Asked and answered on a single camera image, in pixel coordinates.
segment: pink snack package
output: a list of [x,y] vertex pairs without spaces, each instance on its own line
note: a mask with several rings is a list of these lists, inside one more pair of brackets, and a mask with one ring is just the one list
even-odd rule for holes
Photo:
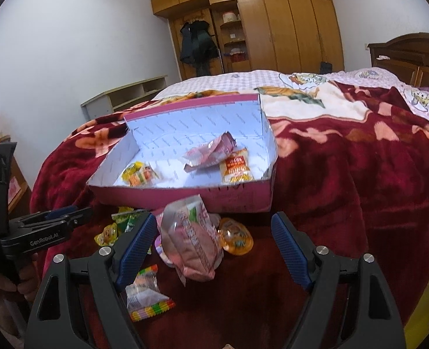
[[199,147],[189,149],[181,158],[184,170],[189,173],[200,168],[217,165],[234,151],[235,140],[229,131]]
[[184,285],[186,278],[206,282],[215,277],[223,250],[199,195],[167,205],[160,231],[164,253]]

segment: yellow fabric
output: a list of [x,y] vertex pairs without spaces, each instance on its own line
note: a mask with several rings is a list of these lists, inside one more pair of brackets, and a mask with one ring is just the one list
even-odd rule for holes
[[429,282],[405,326],[407,349],[416,349],[429,334]]

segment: red blanket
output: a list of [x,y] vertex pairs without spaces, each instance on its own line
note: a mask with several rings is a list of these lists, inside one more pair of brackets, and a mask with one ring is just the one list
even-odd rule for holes
[[[270,119],[279,148],[271,213],[234,216],[255,239],[249,254],[226,255],[214,281],[188,282],[186,288],[157,255],[147,258],[158,263],[160,288],[176,302],[169,312],[136,324],[149,349],[282,347],[305,293],[293,284],[271,237],[270,217],[277,211],[285,211],[316,245],[346,256],[374,254],[407,321],[429,280],[429,122],[413,115],[395,88],[337,86],[347,101],[369,108],[364,120]],[[323,106],[316,96],[268,93]],[[133,110],[88,122],[45,160],[31,210],[92,205],[94,217],[70,241],[43,254],[43,271],[57,253],[75,258],[98,248],[93,236],[116,209],[98,204],[86,181],[125,134],[120,120]],[[91,299],[87,308],[93,311]],[[90,319],[97,344],[106,346],[97,316]]]

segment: hanging clothes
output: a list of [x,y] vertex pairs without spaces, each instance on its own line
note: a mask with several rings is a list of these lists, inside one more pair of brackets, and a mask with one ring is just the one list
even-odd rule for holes
[[186,22],[180,32],[183,35],[180,61],[195,67],[197,76],[210,76],[210,59],[218,57],[218,48],[208,33],[206,21]]

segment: cardboard box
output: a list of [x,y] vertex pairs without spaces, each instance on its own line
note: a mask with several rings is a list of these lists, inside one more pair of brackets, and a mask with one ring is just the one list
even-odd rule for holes
[[[101,203],[155,210],[200,194],[211,213],[269,211],[273,197],[277,145],[258,94],[204,97],[157,106],[125,116],[129,131],[109,152],[87,184]],[[256,181],[221,185],[219,166],[186,173],[179,161],[187,150],[225,131],[249,151]],[[161,181],[130,187],[121,179],[135,161],[150,164]]]

